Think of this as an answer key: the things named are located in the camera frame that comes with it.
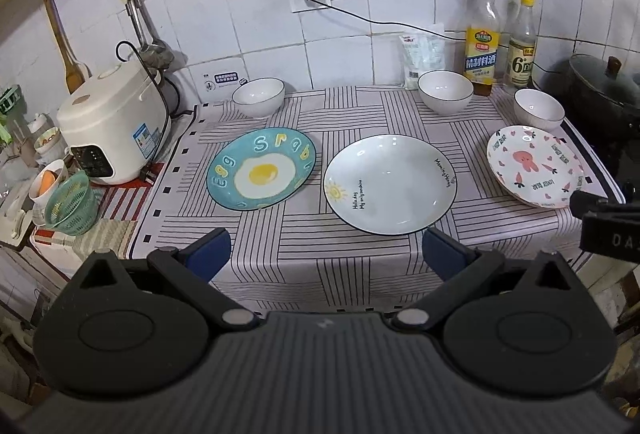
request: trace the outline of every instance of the sun drawing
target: sun drawing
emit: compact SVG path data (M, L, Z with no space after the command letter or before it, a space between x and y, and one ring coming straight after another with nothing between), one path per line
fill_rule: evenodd
M324 191L326 196L332 201L340 201L347 196L347 192L345 192L339 185L336 185L333 181L329 181L324 185Z

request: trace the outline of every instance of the bottle label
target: bottle label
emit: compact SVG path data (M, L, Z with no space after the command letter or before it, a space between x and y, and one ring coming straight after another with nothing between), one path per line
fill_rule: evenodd
M519 44L515 40L511 40L507 54L507 68L504 73L507 82L526 87L533 69L535 55L535 46Z
M497 32L469 28L466 30L465 76L474 83L494 83L495 59L500 35Z

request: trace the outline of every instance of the white plate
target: white plate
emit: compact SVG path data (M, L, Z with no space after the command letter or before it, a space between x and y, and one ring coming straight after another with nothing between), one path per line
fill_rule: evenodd
M533 127L505 127L491 136L486 156L498 181L528 205L569 206L582 188L582 165L569 147L552 134Z
M338 217L378 235L404 235L435 223L451 207L456 189L456 174L442 152L393 134L349 145L324 174L324 195Z

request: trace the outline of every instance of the black pot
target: black pot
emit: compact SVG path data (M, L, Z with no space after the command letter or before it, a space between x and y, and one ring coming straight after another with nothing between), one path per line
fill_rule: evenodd
M620 60L574 54L569 66L572 105L580 117L612 141L640 138L640 86L620 72Z

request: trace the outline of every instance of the fried egg print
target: fried egg print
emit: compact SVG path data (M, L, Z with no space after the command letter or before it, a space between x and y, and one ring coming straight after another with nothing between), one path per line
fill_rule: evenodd
M249 158L240 165L234 184L242 197L264 199L285 190L296 176L294 162L282 154Z

